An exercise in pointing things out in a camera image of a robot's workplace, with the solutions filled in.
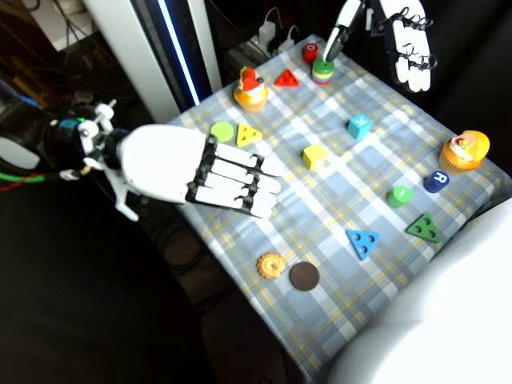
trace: blue cylinder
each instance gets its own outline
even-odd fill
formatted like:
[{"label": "blue cylinder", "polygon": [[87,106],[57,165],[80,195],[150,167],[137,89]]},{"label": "blue cylinder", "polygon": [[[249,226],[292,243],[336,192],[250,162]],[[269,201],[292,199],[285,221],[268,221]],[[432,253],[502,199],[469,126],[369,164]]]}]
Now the blue cylinder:
[{"label": "blue cylinder", "polygon": [[442,170],[436,170],[431,176],[423,181],[426,190],[435,194],[442,190],[450,182],[450,178]]}]

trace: yellow triangle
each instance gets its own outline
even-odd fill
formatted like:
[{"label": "yellow triangle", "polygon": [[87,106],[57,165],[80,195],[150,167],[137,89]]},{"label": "yellow triangle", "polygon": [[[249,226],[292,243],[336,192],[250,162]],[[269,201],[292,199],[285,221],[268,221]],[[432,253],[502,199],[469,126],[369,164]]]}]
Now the yellow triangle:
[{"label": "yellow triangle", "polygon": [[238,124],[237,146],[241,148],[243,146],[248,146],[249,144],[261,140],[262,137],[263,134],[259,130],[254,129],[249,124],[245,124],[244,122]]}]

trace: plaid tablecloth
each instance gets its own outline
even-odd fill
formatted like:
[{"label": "plaid tablecloth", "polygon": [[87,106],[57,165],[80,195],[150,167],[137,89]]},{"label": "plaid tablecloth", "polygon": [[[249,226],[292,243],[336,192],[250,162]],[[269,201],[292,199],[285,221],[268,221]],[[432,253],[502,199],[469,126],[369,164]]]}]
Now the plaid tablecloth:
[{"label": "plaid tablecloth", "polygon": [[[324,41],[310,36],[257,69],[270,89],[260,114],[237,106],[232,85],[171,124],[208,132],[215,122],[246,122],[263,132],[263,140],[247,150],[273,152],[286,167],[270,220],[193,204],[180,209],[307,379],[317,381],[328,361],[476,211],[512,195],[512,181],[485,161],[477,171],[450,176],[440,193],[427,193],[422,180],[439,168],[441,144],[454,134],[342,55],[335,60],[332,83],[317,86],[302,60],[309,42],[323,51]],[[273,85],[286,68],[300,81],[299,88]],[[374,127],[356,142],[346,124],[360,113]],[[328,149],[328,163],[310,172],[301,153],[317,142]],[[414,199],[395,210],[386,204],[386,194],[398,185],[411,188]],[[425,212],[442,232],[439,244],[405,233]],[[365,261],[346,230],[381,235]],[[286,259],[287,270],[265,280],[256,262],[271,251]],[[309,292],[296,290],[288,277],[300,261],[312,262],[320,273],[320,283]]]}]

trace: triangle block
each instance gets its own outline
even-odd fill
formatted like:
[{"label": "triangle block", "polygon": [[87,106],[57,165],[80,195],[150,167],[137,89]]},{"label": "triangle block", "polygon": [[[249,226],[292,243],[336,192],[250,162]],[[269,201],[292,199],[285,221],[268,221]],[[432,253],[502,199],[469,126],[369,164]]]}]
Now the triangle block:
[{"label": "triangle block", "polygon": [[432,216],[430,216],[428,212],[422,214],[418,220],[413,222],[413,224],[406,229],[406,232],[429,242],[437,243],[441,241],[439,237],[439,230],[435,226],[434,220],[432,220]]},{"label": "triangle block", "polygon": [[377,245],[377,240],[381,237],[380,234],[375,232],[364,232],[361,230],[348,230],[346,234],[361,260],[368,257],[372,249]]},{"label": "triangle block", "polygon": [[263,134],[254,129],[249,124],[245,124],[241,122],[238,124],[238,132],[237,132],[237,146],[242,148],[243,146],[248,146],[254,142],[258,142],[262,139]]},{"label": "triangle block", "polygon": [[276,86],[299,86],[300,82],[298,82],[294,74],[291,73],[291,70],[285,70],[274,84]]}]

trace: black cloth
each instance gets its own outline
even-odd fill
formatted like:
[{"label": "black cloth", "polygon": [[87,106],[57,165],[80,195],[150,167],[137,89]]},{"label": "black cloth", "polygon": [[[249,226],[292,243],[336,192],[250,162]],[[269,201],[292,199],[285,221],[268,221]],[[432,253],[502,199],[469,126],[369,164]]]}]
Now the black cloth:
[{"label": "black cloth", "polygon": [[90,181],[0,193],[0,382],[214,382],[199,321]]}]

